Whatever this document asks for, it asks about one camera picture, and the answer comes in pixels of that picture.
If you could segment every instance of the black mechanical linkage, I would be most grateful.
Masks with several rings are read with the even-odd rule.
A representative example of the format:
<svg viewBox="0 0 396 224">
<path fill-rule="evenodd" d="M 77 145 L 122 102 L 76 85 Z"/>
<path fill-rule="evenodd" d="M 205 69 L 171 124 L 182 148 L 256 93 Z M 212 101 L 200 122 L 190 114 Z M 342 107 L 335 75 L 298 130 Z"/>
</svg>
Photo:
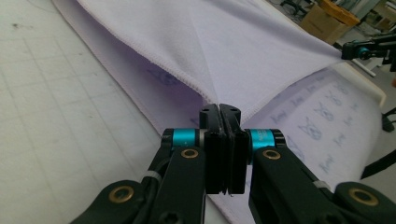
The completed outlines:
<svg viewBox="0 0 396 224">
<path fill-rule="evenodd" d="M 241 111 L 207 105 L 200 129 L 166 129 L 141 183 L 104 188 L 73 223 L 198 224 L 206 194 L 245 192 L 253 161 L 250 211 L 257 223 L 393 223 L 396 204 L 375 189 L 347 182 L 331 193 L 288 149 L 279 130 L 240 128 Z"/>
</svg>

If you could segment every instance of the grid pattern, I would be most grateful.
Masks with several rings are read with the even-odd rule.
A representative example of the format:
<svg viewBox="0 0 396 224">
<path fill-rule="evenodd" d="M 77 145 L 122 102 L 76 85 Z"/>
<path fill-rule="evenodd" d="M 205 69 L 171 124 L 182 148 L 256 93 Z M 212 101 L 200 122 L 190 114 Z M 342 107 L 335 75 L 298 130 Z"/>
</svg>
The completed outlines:
<svg viewBox="0 0 396 224">
<path fill-rule="evenodd" d="M 66 223 L 159 135 L 50 1 L 2 1 L 0 223 Z"/>
</svg>

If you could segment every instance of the cardboard box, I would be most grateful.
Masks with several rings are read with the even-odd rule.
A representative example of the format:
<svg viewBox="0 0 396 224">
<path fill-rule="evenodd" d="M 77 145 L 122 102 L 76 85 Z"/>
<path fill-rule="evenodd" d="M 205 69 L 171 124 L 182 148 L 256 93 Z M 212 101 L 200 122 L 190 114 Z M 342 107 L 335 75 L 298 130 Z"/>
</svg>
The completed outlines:
<svg viewBox="0 0 396 224">
<path fill-rule="evenodd" d="M 313 5 L 300 23 L 301 28 L 309 34 L 332 45 L 352 26 L 348 26 L 328 15 L 318 5 Z"/>
</svg>

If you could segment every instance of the fabric fold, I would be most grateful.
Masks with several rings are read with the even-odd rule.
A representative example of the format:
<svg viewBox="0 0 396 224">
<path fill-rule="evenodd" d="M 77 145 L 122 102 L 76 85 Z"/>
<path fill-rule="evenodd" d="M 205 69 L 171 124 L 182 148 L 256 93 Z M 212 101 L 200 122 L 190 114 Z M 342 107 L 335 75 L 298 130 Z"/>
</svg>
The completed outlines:
<svg viewBox="0 0 396 224">
<path fill-rule="evenodd" d="M 78 0 L 111 34 L 198 92 L 252 117 L 340 52 L 254 1 Z"/>
</svg>

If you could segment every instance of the white cloth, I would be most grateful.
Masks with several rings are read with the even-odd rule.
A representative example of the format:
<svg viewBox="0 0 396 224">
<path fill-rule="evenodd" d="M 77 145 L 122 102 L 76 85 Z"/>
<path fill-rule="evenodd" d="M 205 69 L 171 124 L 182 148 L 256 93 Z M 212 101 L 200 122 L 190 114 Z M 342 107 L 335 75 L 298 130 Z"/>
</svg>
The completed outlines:
<svg viewBox="0 0 396 224">
<path fill-rule="evenodd" d="M 272 9 L 253 0 L 54 2 L 159 133 L 196 127 L 205 103 L 234 105 L 246 128 L 280 129 L 332 187 L 359 178 L 380 130 L 378 106 L 320 70 L 340 52 Z M 231 222 L 252 222 L 246 194 L 211 197 Z"/>
<path fill-rule="evenodd" d="M 240 108 L 243 121 L 290 84 L 340 62 L 338 50 L 252 0 L 79 2 L 124 48 L 161 67 L 206 102 Z M 155 113 L 160 100 L 135 93 L 147 113 Z"/>
</svg>

